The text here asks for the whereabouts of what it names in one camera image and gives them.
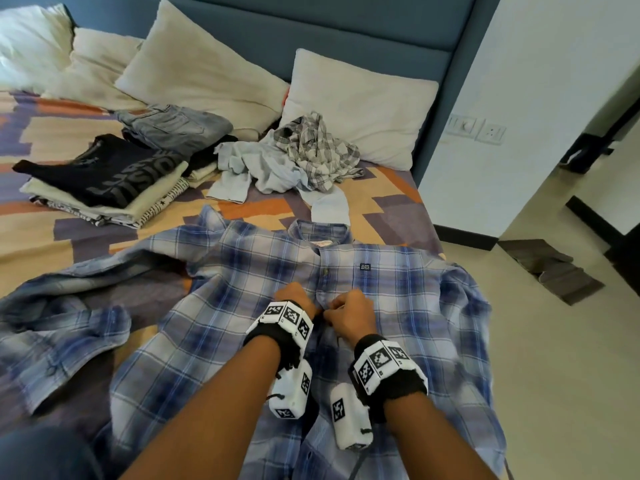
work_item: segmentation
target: hand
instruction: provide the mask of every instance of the hand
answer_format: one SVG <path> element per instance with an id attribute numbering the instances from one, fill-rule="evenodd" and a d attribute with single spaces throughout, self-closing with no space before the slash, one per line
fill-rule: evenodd
<path id="1" fill-rule="evenodd" d="M 276 291 L 273 298 L 276 301 L 295 301 L 304 311 L 306 311 L 311 320 L 314 319 L 316 314 L 322 312 L 322 308 L 314 305 L 314 302 L 307 296 L 307 293 L 300 283 L 289 283 L 283 289 Z"/>
<path id="2" fill-rule="evenodd" d="M 331 302 L 331 310 L 324 318 L 331 323 L 339 337 L 347 340 L 352 349 L 365 335 L 377 333 L 373 301 L 360 290 L 343 293 Z"/>

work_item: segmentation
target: shirt tag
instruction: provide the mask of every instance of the shirt tag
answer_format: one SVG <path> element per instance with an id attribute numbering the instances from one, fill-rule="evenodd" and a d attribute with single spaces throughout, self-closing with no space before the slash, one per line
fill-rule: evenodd
<path id="1" fill-rule="evenodd" d="M 330 246 L 331 244 L 333 244 L 333 241 L 309 241 L 311 244 L 315 244 L 316 246 L 318 246 L 319 248 L 324 248 L 326 246 Z"/>

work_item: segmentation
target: bed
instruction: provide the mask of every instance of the bed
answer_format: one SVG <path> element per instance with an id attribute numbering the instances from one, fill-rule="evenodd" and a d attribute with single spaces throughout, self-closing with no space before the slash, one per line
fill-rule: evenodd
<path id="1" fill-rule="evenodd" d="M 340 184 L 349 203 L 351 230 L 369 244 L 411 246 L 442 254 L 419 182 L 499 0 L 170 0 L 193 21 L 247 60 L 290 80 L 295 51 L 308 48 L 375 72 L 436 80 L 440 91 L 413 152 L 412 172 L 361 162 L 364 176 Z M 145 37 L 158 0 L 0 0 L 0 9 L 63 2 L 78 26 Z M 189 189 L 140 230 L 96 227 L 72 215 L 39 207 L 19 192 L 26 175 L 12 172 L 20 159 L 55 163 L 85 151 L 100 134 L 121 124 L 97 107 L 0 93 L 0 296 L 22 282 L 73 263 L 115 253 L 150 235 L 193 222 L 204 205 L 228 219 L 269 230 L 310 219 L 295 192 L 261 194 L 247 202 L 206 199 L 212 181 Z M 190 282 L 165 283 L 166 305 Z M 157 314 L 164 305 L 158 305 Z M 22 424 L 66 424 L 93 439 L 109 419 L 108 387 L 114 370 L 155 333 L 134 321 L 126 345 L 94 358 L 35 415 L 14 407 L 10 384 L 0 380 L 0 434 Z"/>

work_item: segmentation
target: shirt collar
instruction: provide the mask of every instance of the shirt collar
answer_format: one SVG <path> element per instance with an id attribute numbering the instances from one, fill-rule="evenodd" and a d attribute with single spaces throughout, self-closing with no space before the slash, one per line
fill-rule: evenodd
<path id="1" fill-rule="evenodd" d="M 330 241 L 321 247 L 353 243 L 351 230 L 345 224 L 319 224 L 297 219 L 289 226 L 288 233 L 295 239 L 309 241 L 313 244 Z"/>

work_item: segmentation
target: bedsheet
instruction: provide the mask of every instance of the bedsheet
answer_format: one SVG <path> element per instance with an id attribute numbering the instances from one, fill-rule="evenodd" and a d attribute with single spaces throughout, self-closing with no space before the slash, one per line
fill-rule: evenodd
<path id="1" fill-rule="evenodd" d="M 310 220 L 310 209 L 295 191 L 265 195 L 252 187 L 247 201 L 235 204 L 205 199 L 212 181 L 188 189 L 140 230 L 96 227 L 62 211 L 37 206 L 19 192 L 28 176 L 11 168 L 20 159 L 68 161 L 83 153 L 95 136 L 120 135 L 121 128 L 113 115 L 100 108 L 0 92 L 0 296 L 30 278 L 114 253 L 162 230 L 194 222 L 203 205 L 227 219 L 244 219 L 268 230 L 286 229 L 296 218 Z M 339 184 L 349 202 L 354 238 L 368 244 L 411 246 L 444 257 L 411 174 L 366 162 L 360 166 L 363 177 Z M 163 300 L 151 304 L 147 297 L 150 287 L 156 297 L 161 290 Z M 189 288 L 187 279 L 176 282 L 174 273 L 164 271 L 132 283 L 129 302 L 123 303 L 132 314 L 127 343 L 93 359 L 34 416 L 16 406 L 17 391 L 0 370 L 0 411 L 5 412 L 0 417 L 0 434 L 25 423 L 44 421 L 65 424 L 87 439 L 94 437 L 109 418 L 108 386 L 113 371 L 155 334 L 155 320 Z M 92 306 L 91 297 L 86 302 Z"/>

